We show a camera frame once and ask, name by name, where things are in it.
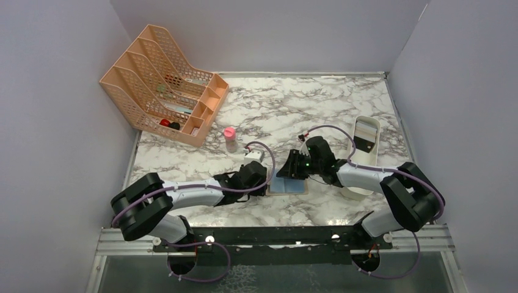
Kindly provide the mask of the black credit card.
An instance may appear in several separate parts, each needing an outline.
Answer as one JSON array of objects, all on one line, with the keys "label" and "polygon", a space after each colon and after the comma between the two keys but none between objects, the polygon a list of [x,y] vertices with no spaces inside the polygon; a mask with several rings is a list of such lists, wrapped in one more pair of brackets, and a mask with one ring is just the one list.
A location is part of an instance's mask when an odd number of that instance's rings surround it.
[{"label": "black credit card", "polygon": [[363,139],[357,136],[353,137],[353,141],[356,146],[356,150],[363,151],[364,153],[372,152],[374,150],[374,147],[376,146],[375,141]]}]

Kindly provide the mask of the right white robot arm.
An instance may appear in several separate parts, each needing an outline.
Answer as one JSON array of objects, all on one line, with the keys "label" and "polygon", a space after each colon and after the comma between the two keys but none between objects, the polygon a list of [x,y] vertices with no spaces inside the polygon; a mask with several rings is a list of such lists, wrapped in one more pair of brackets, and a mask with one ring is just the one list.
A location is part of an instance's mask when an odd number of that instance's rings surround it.
[{"label": "right white robot arm", "polygon": [[355,224],[352,239],[360,248],[368,248],[378,236],[392,231],[417,232],[440,217],[445,207],[443,196],[416,164],[406,162],[396,168],[381,168],[337,159],[321,136],[306,140],[301,150],[290,150],[275,175],[296,180],[318,175],[330,186],[382,194],[388,207],[369,213]]}]

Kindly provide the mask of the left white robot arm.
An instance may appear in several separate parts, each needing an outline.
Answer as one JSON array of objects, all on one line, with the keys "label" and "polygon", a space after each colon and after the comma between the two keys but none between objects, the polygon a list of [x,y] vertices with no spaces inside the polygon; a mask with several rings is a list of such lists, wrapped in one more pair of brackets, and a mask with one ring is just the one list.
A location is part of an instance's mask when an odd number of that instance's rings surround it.
[{"label": "left white robot arm", "polygon": [[147,173],[111,200],[112,225],[120,228],[126,241],[152,235],[182,251],[192,242],[190,226],[185,217],[171,216],[170,211],[224,206],[243,197],[263,196],[267,174],[267,168],[257,161],[203,181],[166,182],[156,172]]}]

